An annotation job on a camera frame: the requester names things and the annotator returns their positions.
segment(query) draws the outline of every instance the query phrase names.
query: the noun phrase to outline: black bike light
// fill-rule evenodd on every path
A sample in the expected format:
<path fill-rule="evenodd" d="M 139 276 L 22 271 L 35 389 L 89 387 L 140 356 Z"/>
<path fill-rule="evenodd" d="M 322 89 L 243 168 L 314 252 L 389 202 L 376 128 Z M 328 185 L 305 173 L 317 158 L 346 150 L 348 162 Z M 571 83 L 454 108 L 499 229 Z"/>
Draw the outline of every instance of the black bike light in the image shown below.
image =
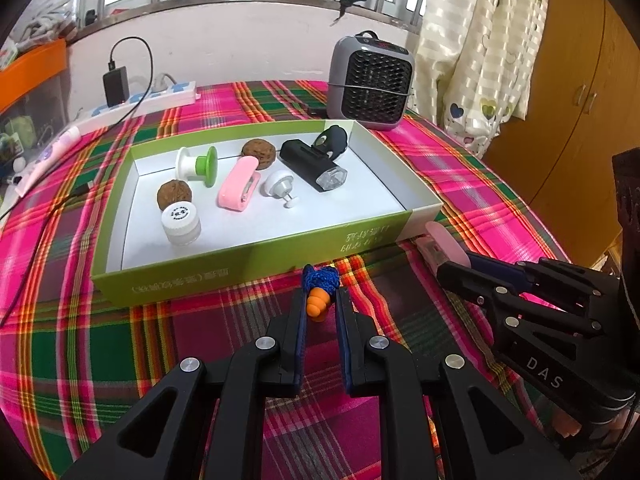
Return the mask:
<path fill-rule="evenodd" d="M 347 132 L 334 124 L 308 146 L 299 139 L 286 140 L 280 158 L 319 192 L 331 191 L 347 180 L 347 170 L 334 163 L 347 149 Z"/>
<path fill-rule="evenodd" d="M 299 139 L 286 140 L 280 149 L 280 158 L 286 166 L 319 192 L 331 191 L 347 180 L 347 170 Z"/>

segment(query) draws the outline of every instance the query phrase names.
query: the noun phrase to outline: cabinet door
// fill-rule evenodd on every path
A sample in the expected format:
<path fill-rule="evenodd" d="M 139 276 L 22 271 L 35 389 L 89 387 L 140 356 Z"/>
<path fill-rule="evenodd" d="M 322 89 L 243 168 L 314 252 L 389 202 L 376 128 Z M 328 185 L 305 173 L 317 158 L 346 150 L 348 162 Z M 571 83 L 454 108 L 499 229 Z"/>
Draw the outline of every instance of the cabinet door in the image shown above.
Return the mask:
<path fill-rule="evenodd" d="M 482 159 L 526 203 L 551 173 L 578 121 L 603 28 L 604 0 L 549 0 L 527 120 L 512 118 L 503 124 Z"/>
<path fill-rule="evenodd" d="M 620 232 L 611 157 L 640 146 L 640 52 L 606 4 L 602 52 L 584 111 L 532 209 L 577 264 Z"/>

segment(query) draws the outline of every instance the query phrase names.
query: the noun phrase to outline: pink object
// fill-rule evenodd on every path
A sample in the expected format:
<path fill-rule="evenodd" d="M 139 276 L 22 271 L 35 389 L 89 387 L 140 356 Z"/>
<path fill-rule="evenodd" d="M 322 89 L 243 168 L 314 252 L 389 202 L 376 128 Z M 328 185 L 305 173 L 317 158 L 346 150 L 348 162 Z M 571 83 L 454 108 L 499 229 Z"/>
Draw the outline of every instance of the pink object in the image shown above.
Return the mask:
<path fill-rule="evenodd" d="M 57 139 L 54 139 L 49 146 L 42 150 L 36 161 L 27 166 L 26 172 L 22 174 L 22 180 L 15 188 L 16 193 L 23 197 L 41 176 L 80 142 L 80 138 L 80 130 L 76 126 L 72 126 Z"/>
<path fill-rule="evenodd" d="M 449 234 L 446 227 L 437 222 L 427 222 L 424 227 L 426 234 L 416 238 L 415 244 L 434 276 L 438 272 L 438 267 L 448 261 L 463 267 L 471 267 L 465 250 Z"/>
<path fill-rule="evenodd" d="M 218 205 L 234 211 L 244 211 L 249 205 L 251 195 L 260 181 L 260 173 L 255 171 L 258 159 L 254 156 L 241 156 L 236 162 L 218 193 Z"/>

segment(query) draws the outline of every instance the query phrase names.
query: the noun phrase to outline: white knob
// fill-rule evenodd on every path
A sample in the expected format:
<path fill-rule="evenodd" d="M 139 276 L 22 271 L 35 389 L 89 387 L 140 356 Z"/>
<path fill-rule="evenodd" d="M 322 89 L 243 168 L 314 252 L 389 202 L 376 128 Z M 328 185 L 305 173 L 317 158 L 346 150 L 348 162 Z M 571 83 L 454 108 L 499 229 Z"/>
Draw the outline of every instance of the white knob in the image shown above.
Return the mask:
<path fill-rule="evenodd" d="M 290 195 L 293 190 L 293 173 L 287 170 L 278 170 L 271 173 L 264 182 L 264 191 L 267 195 L 283 198 L 284 207 L 291 209 L 300 201 L 298 197 Z"/>
<path fill-rule="evenodd" d="M 287 209 L 291 209 L 292 207 L 295 207 L 300 202 L 300 199 L 297 196 L 291 196 L 291 195 L 287 195 L 287 196 L 284 197 L 284 200 L 286 200 L 284 207 L 286 207 Z"/>

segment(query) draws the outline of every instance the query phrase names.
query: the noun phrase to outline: table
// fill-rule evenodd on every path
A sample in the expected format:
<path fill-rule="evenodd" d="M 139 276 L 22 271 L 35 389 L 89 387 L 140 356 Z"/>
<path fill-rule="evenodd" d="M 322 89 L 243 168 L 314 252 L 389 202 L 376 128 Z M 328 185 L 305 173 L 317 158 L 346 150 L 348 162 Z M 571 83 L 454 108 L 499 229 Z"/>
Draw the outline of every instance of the table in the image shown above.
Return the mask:
<path fill-rule="evenodd" d="M 57 478 L 153 384 L 187 356 L 214 360 L 262 335 L 286 312 L 300 273 L 192 298 L 133 308 L 110 304 L 90 279 L 97 228 L 115 170 L 130 145 L 203 128 L 306 119 L 303 104 L 325 101 L 326 83 L 237 82 L 200 89 L 193 105 L 95 132 L 12 214 L 0 234 L 0 313 L 13 299 L 31 251 L 34 268 L 18 308 L 0 332 L 0 408 L 38 466 Z M 375 134 L 444 202 L 438 221 L 470 250 L 508 262 L 564 253 L 522 200 L 482 162 L 428 121 L 407 112 Z M 35 239 L 52 204 L 99 177 Z M 411 241 L 335 260 L 354 306 L 381 333 L 414 352 L 456 352 L 470 360 L 542 428 L 540 394 L 495 361 L 478 307 L 437 285 Z M 305 380 L 295 400 L 267 402 L 263 479 L 380 477 L 377 399 L 342 389 L 335 323 L 311 323 Z"/>

